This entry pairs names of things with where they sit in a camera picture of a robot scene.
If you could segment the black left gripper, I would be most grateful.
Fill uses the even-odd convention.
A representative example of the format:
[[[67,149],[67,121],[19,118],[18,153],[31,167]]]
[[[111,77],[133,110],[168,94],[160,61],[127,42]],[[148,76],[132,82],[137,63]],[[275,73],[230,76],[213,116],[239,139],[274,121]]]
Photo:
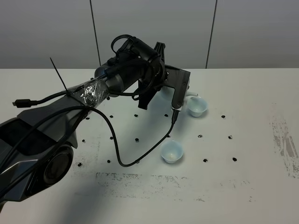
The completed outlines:
[[[148,108],[148,104],[153,99],[154,95],[161,90],[162,84],[166,79],[164,49],[164,43],[156,43],[154,50],[157,52],[157,57],[150,62],[155,74],[153,75],[151,69],[148,68],[146,76],[138,80],[138,91],[144,91],[150,82],[152,82],[152,86],[137,97],[138,107],[140,109]]]

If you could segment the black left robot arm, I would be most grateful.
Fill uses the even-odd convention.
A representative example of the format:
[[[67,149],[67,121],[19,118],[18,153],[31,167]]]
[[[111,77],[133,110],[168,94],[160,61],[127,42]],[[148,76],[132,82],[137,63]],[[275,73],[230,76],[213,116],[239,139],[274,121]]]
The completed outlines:
[[[114,57],[82,84],[41,100],[18,99],[22,108],[0,125],[0,203],[20,202],[59,182],[69,171],[76,129],[108,97],[126,96],[147,109],[166,79],[165,44],[150,47],[131,35]]]

